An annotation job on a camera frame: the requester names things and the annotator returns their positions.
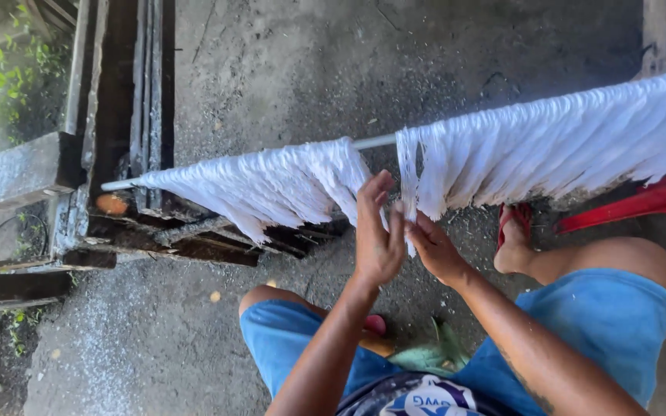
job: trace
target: forearm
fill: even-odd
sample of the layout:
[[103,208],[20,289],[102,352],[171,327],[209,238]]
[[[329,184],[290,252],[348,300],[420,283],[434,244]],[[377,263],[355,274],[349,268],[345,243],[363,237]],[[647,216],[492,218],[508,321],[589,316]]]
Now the forearm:
[[267,415],[334,414],[365,318],[379,295],[356,273],[284,381]]
[[451,279],[513,372],[549,414],[646,414],[595,363],[547,330],[478,272]]

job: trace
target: hand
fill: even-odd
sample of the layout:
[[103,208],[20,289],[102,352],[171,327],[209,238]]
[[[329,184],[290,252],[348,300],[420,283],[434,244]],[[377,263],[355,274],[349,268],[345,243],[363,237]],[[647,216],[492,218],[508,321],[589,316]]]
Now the hand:
[[471,270],[449,236],[421,211],[418,211],[414,223],[408,222],[407,234],[423,266],[441,283],[454,287],[463,280],[464,273]]
[[400,271],[405,258],[405,219],[402,204],[389,213],[389,232],[384,229],[380,208],[394,185],[392,174],[383,170],[361,186],[356,196],[356,271],[354,276],[378,287]]

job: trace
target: concrete floor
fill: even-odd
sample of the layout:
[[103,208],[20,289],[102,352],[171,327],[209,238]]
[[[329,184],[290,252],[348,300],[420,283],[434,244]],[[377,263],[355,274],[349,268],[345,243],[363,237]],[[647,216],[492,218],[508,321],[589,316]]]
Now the concrete floor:
[[[641,2],[619,0],[178,1],[176,161],[264,147],[391,133],[477,109],[623,82],[639,68]],[[394,148],[371,149],[396,169]],[[543,250],[609,235],[666,245],[662,218],[556,237],[538,206]],[[537,284],[491,265],[496,209],[442,221],[462,255],[515,298]],[[80,277],[42,320],[24,413],[262,414],[269,393],[237,326],[241,296],[274,280],[335,302],[353,269],[353,233],[308,258],[269,255],[258,268],[136,260]],[[216,303],[210,294],[221,295]],[[399,346],[445,319],[474,351],[485,332],[419,260],[375,304]],[[666,415],[666,345],[653,414]]]

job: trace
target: drying pole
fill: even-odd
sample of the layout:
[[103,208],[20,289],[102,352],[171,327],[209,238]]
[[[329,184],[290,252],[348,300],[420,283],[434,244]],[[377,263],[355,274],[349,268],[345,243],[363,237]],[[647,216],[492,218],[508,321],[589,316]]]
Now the drying pole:
[[[377,136],[372,138],[364,138],[362,140],[354,140],[354,147],[358,150],[369,149],[372,147],[386,146],[388,144],[395,144],[394,133],[385,134],[384,136]],[[124,179],[123,181],[106,182],[102,184],[101,188],[105,192],[112,192],[116,190],[127,190],[135,186],[143,186],[141,178]]]

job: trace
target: shorts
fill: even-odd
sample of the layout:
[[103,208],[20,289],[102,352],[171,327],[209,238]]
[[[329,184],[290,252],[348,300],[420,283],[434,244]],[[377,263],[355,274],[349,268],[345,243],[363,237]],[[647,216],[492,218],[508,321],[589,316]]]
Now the shorts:
[[[578,270],[519,295],[516,305],[593,360],[647,407],[666,337],[665,288],[621,270]],[[272,397],[322,322],[308,308],[287,300],[259,302],[240,317],[240,329]],[[343,396],[400,371],[358,347]],[[521,414],[544,414],[489,337],[453,379]]]

